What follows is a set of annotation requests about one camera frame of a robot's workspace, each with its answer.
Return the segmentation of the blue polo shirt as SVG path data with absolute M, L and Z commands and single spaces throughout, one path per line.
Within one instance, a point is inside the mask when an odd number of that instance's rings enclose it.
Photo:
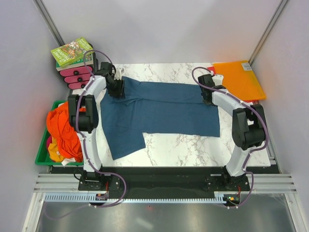
M 105 94 L 100 103 L 113 160 L 145 148 L 144 133 L 220 137 L 218 108 L 203 103 L 198 85 L 123 80 L 125 98 Z

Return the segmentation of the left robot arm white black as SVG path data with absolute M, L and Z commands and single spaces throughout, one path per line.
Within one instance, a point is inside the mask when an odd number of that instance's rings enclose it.
M 121 72 L 109 62 L 102 62 L 100 68 L 91 73 L 89 82 L 82 92 L 68 96 L 69 123 L 79 138 L 86 172 L 97 172 L 102 164 L 98 155 L 96 131 L 99 113 L 96 99 L 101 91 L 107 90 L 109 96 L 125 98 L 125 81 Z

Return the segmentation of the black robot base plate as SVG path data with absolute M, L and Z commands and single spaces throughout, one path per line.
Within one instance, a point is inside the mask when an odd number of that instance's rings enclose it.
M 215 192 L 249 191 L 246 175 L 230 177 L 220 167 L 105 167 L 79 172 L 79 190 L 107 191 L 114 197 L 212 197 Z

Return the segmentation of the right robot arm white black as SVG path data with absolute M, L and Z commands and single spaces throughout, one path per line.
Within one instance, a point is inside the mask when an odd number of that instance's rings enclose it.
M 214 75 L 205 74 L 197 79 L 203 102 L 222 108 L 232 117 L 232 139 L 235 147 L 225 166 L 228 174 L 221 178 L 222 187 L 233 190 L 237 176 L 245 174 L 252 153 L 265 148 L 267 126 L 264 109 L 259 104 L 250 105 L 231 94 L 224 86 L 216 85 Z

